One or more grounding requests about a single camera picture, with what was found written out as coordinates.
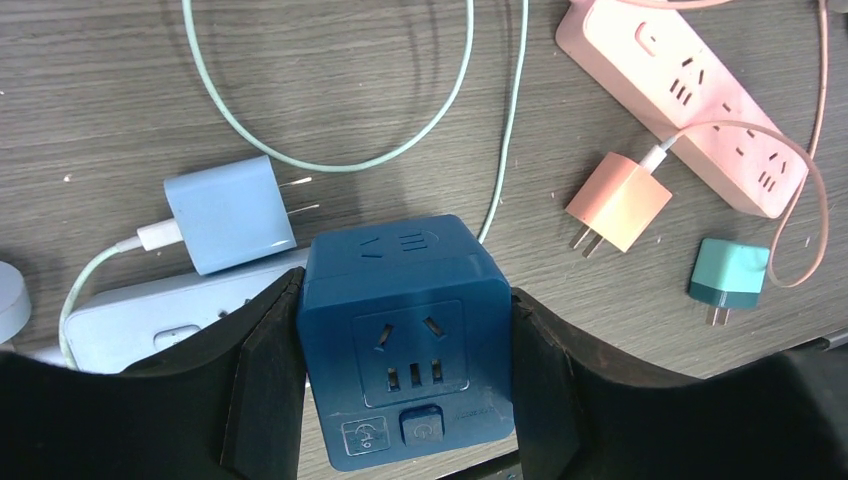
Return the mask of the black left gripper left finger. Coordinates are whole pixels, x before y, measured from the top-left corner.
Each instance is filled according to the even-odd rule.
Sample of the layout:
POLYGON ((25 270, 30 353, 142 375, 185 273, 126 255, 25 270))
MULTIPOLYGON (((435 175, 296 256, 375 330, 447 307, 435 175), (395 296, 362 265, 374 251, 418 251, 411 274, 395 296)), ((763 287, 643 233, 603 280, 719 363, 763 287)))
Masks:
POLYGON ((289 270, 117 374, 1 356, 5 479, 293 479, 306 369, 289 270))

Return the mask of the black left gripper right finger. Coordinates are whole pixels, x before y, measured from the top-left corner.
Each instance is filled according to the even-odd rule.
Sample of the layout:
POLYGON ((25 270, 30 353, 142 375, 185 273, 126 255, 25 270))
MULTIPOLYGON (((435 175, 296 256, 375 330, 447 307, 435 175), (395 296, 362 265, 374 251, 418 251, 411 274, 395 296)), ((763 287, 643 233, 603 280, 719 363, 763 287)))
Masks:
POLYGON ((847 354, 779 352, 698 379, 512 293, 512 403, 528 479, 843 479, 847 354))

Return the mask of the dark blue cube socket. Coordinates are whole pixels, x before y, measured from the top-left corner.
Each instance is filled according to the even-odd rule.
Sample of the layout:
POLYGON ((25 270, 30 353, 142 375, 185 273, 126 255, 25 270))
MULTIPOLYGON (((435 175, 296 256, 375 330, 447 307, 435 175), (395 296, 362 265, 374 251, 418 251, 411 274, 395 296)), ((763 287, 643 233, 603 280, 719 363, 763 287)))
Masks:
POLYGON ((318 235, 296 328, 336 470, 513 431, 511 288, 454 215, 318 235))

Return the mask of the light blue charger plug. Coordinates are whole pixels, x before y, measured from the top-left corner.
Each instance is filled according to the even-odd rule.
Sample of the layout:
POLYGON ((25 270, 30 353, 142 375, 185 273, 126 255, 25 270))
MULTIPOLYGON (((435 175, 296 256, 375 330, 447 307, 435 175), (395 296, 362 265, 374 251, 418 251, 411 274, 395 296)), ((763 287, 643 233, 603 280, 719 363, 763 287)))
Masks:
POLYGON ((171 218, 139 228, 140 246, 183 243, 200 275, 297 247, 266 155, 169 178, 163 188, 171 218))

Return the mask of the teal charger plug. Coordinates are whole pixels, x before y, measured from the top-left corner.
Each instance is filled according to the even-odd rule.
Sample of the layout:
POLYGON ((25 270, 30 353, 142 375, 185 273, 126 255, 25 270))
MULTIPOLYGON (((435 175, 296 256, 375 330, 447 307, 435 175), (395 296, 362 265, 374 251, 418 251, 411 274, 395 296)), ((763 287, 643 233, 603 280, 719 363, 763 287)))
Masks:
POLYGON ((723 326, 732 310, 758 306, 770 255, 767 247, 715 238, 701 241, 687 293, 708 306, 708 325, 723 326))

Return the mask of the orange pink charger plug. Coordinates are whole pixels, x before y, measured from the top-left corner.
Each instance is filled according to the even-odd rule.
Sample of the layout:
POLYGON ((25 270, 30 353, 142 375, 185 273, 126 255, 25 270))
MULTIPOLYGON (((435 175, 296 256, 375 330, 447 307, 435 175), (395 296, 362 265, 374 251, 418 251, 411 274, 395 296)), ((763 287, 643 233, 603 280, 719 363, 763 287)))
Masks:
POLYGON ((626 252, 671 198, 648 166, 609 152, 565 207, 581 223, 569 247, 576 249, 591 237, 586 258, 604 242, 626 252))

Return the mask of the light blue power strip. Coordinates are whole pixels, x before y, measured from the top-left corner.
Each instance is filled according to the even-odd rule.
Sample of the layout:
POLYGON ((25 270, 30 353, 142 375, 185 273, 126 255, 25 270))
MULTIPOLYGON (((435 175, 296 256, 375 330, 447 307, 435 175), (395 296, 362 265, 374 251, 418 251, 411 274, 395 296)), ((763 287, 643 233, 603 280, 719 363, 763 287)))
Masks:
POLYGON ((202 276, 188 273, 95 295, 60 327, 60 346, 79 370, 111 374, 187 339, 252 300, 307 248, 202 276))

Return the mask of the pink power strip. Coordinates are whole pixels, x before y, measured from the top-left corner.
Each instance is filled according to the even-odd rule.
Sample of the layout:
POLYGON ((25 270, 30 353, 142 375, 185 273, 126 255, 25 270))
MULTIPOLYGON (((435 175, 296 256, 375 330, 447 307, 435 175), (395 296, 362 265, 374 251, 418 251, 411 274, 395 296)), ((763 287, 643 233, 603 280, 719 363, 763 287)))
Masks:
POLYGON ((556 42, 659 140, 694 125, 672 152, 732 208, 780 217, 807 173, 776 128, 676 11, 574 1, 556 42))

